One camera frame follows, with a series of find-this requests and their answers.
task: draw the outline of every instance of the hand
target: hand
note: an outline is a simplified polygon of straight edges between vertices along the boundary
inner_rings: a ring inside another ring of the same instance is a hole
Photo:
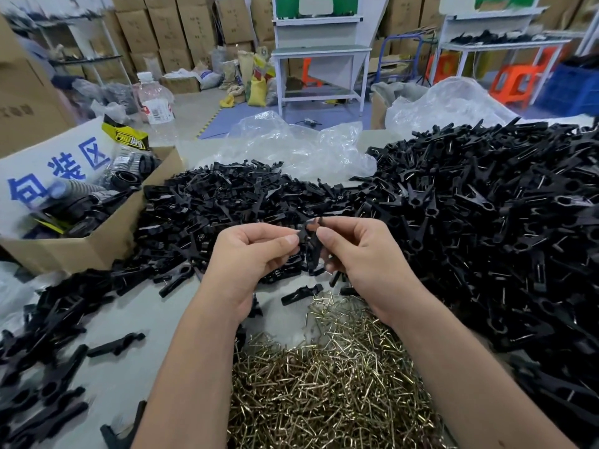
[[[300,248],[297,230],[266,223],[223,230],[214,245],[198,298],[232,312],[237,323],[250,313],[258,281]]]
[[[426,290],[408,265],[385,223],[357,217],[325,217],[316,235],[328,272],[348,274],[352,286],[385,324],[401,311],[403,299]],[[329,254],[336,258],[329,259]]]

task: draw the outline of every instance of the fingernail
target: fingernail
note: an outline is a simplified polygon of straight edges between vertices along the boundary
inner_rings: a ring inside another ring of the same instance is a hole
[[[285,236],[285,239],[291,245],[295,245],[295,244],[299,243],[299,241],[300,241],[297,234],[288,234],[287,236]]]
[[[316,235],[318,236],[319,240],[326,241],[333,237],[334,231],[326,227],[318,227],[318,230],[316,230]]]

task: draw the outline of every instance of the person's left hand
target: person's left hand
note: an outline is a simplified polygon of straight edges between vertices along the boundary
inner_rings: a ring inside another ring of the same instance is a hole
[[[297,230],[266,223],[223,230],[199,287],[198,299],[231,312],[238,323],[250,313],[258,281],[299,250]]]

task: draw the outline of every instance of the chinese character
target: chinese character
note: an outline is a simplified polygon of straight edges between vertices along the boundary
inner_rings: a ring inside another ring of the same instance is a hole
[[[85,175],[81,173],[81,166],[72,157],[70,152],[68,154],[62,152],[60,158],[53,157],[48,163],[48,166],[54,169],[52,174],[68,180],[84,180]]]
[[[36,198],[45,197],[48,191],[33,173],[24,176],[20,180],[13,178],[8,180],[8,188],[10,189],[10,199],[18,200],[21,203],[28,205]]]
[[[95,137],[79,144],[79,149],[94,170],[98,170],[103,165],[110,163],[110,158],[98,150],[98,144],[96,143]]]
[[[31,108],[31,105],[29,104],[21,105],[21,110],[25,113],[25,115],[34,114],[34,110]]]

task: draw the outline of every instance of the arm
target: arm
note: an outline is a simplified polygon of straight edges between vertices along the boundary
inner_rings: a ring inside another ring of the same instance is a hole
[[[298,250],[296,231],[247,224],[218,237],[162,362],[132,449],[223,449],[237,326],[258,280]]]
[[[574,448],[493,356],[420,283],[384,223],[325,218],[329,272],[346,271],[411,355],[461,448]]]

